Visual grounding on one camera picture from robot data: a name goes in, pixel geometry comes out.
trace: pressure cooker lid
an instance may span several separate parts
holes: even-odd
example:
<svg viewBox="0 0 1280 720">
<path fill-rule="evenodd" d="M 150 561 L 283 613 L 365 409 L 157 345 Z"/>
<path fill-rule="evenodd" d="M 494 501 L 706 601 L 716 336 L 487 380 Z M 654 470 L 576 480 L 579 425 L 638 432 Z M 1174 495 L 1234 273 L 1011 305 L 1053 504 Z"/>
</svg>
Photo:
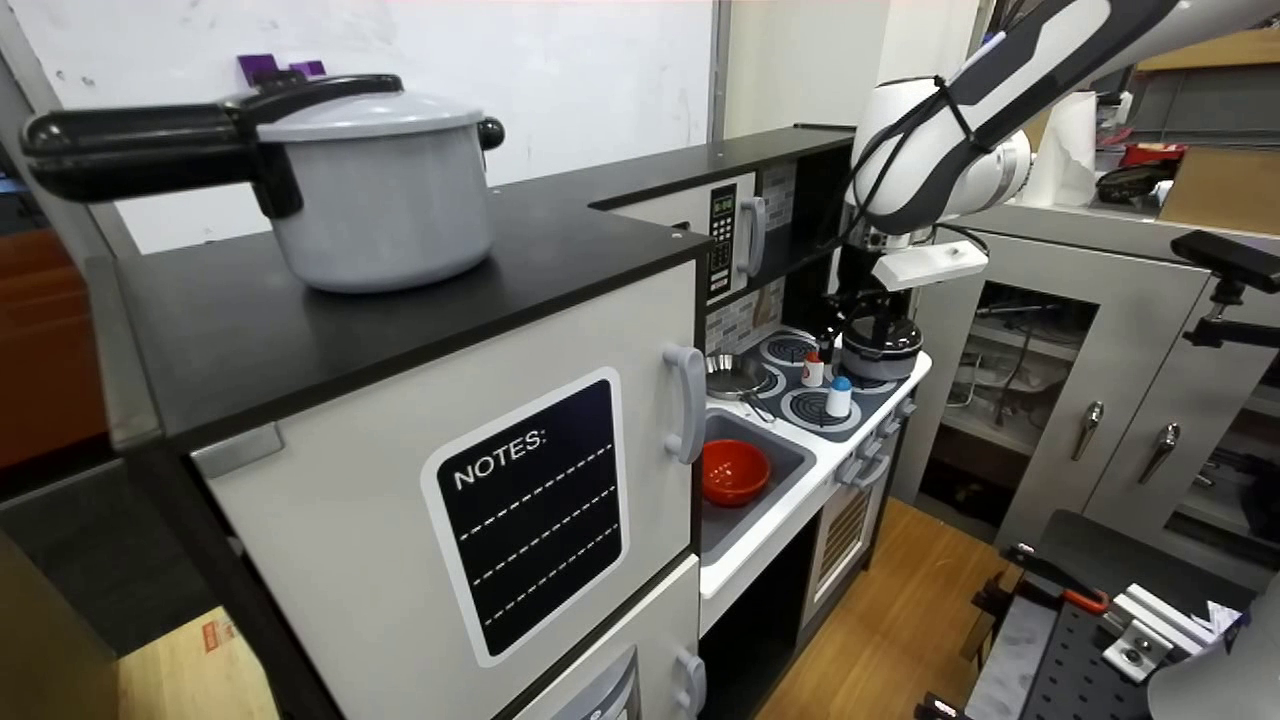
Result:
<svg viewBox="0 0 1280 720">
<path fill-rule="evenodd" d="M 260 125 L 265 143 L 323 143 L 323 139 L 380 139 L 425 134 L 482 125 L 482 106 L 450 104 L 437 94 L 372 92 L 299 106 Z"/>
</svg>

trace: pressure cooker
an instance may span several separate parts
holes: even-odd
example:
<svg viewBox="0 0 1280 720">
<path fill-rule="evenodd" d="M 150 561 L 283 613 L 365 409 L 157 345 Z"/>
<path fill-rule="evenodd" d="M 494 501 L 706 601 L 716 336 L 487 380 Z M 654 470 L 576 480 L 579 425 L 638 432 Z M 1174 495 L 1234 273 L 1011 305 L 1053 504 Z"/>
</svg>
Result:
<svg viewBox="0 0 1280 720">
<path fill-rule="evenodd" d="M 506 125 L 401 76 L 275 78 L 222 104 L 27 120 L 31 177 L 82 205 L 254 184 L 289 269 L 322 290 L 397 290 L 494 248 L 486 156 Z"/>
</svg>

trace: white wall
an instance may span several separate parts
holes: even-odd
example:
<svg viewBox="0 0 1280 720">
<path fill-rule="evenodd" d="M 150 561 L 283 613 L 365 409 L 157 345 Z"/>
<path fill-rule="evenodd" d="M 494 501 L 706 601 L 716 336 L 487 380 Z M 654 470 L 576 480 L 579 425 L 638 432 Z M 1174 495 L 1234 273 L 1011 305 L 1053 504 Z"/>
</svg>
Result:
<svg viewBox="0 0 1280 720">
<path fill-rule="evenodd" d="M 4 0 L 52 104 L 240 92 L 236 56 L 322 56 L 507 125 L 498 184 L 700 143 L 714 0 Z M 146 253 L 265 231 L 250 188 L 122 205 Z"/>
<path fill-rule="evenodd" d="M 731 0 L 723 130 L 862 125 L 890 76 L 968 56 L 979 0 Z"/>
</svg>

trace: notes sign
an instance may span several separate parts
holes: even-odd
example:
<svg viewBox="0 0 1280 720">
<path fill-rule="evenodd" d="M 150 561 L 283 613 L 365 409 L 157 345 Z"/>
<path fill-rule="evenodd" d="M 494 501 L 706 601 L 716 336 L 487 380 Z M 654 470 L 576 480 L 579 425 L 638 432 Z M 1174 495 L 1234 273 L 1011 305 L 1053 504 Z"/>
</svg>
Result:
<svg viewBox="0 0 1280 720">
<path fill-rule="evenodd" d="M 494 656 L 623 546 L 614 385 L 596 380 L 450 457 L 437 470 Z"/>
</svg>

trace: toy kitchen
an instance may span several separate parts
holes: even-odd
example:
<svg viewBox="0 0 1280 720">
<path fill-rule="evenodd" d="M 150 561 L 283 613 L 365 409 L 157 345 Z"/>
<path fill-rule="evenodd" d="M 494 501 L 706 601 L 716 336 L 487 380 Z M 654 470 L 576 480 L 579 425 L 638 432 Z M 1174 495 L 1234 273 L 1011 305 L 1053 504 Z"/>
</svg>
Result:
<svg viewBox="0 0 1280 720">
<path fill-rule="evenodd" d="M 315 290 L 271 236 L 90 281 L 130 307 L 130 474 L 282 714 L 762 707 L 872 561 L 927 376 L 912 333 L 833 345 L 847 156 L 790 127 L 494 188 L 487 259 L 430 288 Z"/>
</svg>

